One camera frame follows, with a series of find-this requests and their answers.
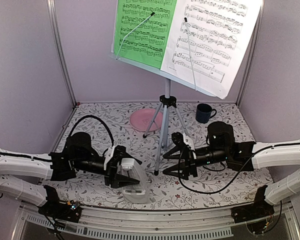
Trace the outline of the green sheet music paper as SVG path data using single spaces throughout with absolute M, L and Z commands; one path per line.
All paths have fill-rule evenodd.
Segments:
M 176 4 L 175 0 L 119 0 L 114 54 L 161 68 Z

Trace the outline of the white metronome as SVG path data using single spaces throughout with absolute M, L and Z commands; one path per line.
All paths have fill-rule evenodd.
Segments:
M 134 158 L 123 158 L 120 173 L 133 180 L 133 183 L 121 188 L 125 201 L 132 204 L 147 204 L 149 202 L 149 179 L 144 168 Z

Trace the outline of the grey perforated music stand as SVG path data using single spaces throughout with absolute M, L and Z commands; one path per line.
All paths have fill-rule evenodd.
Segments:
M 240 79 L 240 84 L 242 83 L 242 79 L 243 79 L 243 75 L 244 75 L 244 70 L 245 70 L 245 66 L 246 66 L 246 62 L 248 59 L 248 48 L 249 48 L 249 44 L 247 47 L 247 50 L 245 52 L 245 55 L 243 57 L 242 63 L 239 67 L 239 70 L 237 72 L 237 75 L 235 77 L 235 79 Z M 173 97 L 171 95 L 171 83 L 172 82 L 177 82 L 179 84 L 182 84 L 188 88 L 194 89 L 189 83 L 185 82 L 184 80 L 181 80 L 171 74 L 168 74 L 164 71 L 161 70 L 161 68 L 155 68 L 137 61 L 133 61 L 127 58 L 123 58 L 123 57 L 118 57 L 114 54 L 113 52 L 113 46 L 114 46 L 114 33 L 113 33 L 113 42 L 112 42 L 112 56 L 122 62 L 128 63 L 130 65 L 136 66 L 138 68 L 141 68 L 143 70 L 152 72 L 158 76 L 164 77 L 165 78 L 165 93 L 164 95 L 162 95 L 159 99 L 159 104 L 156 108 L 157 112 L 162 112 L 163 113 L 163 119 L 162 119 L 162 124 L 161 124 L 161 130 L 160 130 L 160 137 L 159 137 L 159 143 L 158 143 L 158 149 L 159 150 L 163 150 L 165 148 L 167 148 L 168 146 L 168 127 L 169 127 L 169 116 L 170 116 L 170 109 L 171 108 L 176 108 L 177 106 L 177 100 L 175 97 Z M 195 90 L 198 91 L 200 93 L 203 93 L 207 96 L 211 96 L 211 97 L 216 97 L 214 95 L 212 95 L 211 93 L 204 91 L 204 90 Z

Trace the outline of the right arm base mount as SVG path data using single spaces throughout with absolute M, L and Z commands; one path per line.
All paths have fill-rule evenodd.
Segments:
M 242 223 L 256 220 L 259 218 L 269 217 L 269 220 L 263 219 L 261 222 L 249 223 L 248 230 L 255 235 L 261 235 L 269 231 L 270 222 L 275 213 L 274 206 L 266 202 L 265 192 L 267 185 L 258 188 L 254 201 L 251 204 L 233 207 L 231 217 L 235 223 Z

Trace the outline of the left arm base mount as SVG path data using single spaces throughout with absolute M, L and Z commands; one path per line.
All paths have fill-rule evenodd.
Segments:
M 38 212 L 54 220 L 64 220 L 72 223 L 78 223 L 81 217 L 82 208 L 80 203 L 74 200 L 61 202 L 57 190 L 48 185 L 44 185 L 46 191 L 46 202 L 38 207 Z

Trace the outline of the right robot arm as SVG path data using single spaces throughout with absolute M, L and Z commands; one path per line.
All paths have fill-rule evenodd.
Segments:
M 198 167 L 225 162 L 237 173 L 275 166 L 300 167 L 300 139 L 280 143 L 255 141 L 236 142 L 233 126 L 215 121 L 207 127 L 207 147 L 196 149 L 193 140 L 185 133 L 171 136 L 174 148 L 163 155 L 164 159 L 177 159 L 178 163 L 163 170 L 163 174 L 188 180 L 197 177 Z M 264 185 L 257 190 L 248 213 L 259 218 L 281 200 L 300 192 L 300 168 L 284 179 Z

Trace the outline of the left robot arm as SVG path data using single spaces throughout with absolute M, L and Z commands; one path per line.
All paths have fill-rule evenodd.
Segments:
M 88 133 L 77 132 L 68 137 L 62 152 L 26 154 L 0 148 L 0 192 L 45 207 L 53 217 L 60 217 L 65 211 L 56 189 L 29 183 L 20 177 L 62 182 L 76 178 L 77 171 L 103 176 L 106 186 L 121 189 L 124 198 L 131 203 L 147 201 L 146 174 L 141 161 L 120 145 L 112 145 L 99 155 Z

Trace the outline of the white sheet music paper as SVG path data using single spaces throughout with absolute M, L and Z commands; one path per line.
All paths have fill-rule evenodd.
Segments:
M 242 64 L 261 0 L 178 0 L 161 71 L 225 99 Z

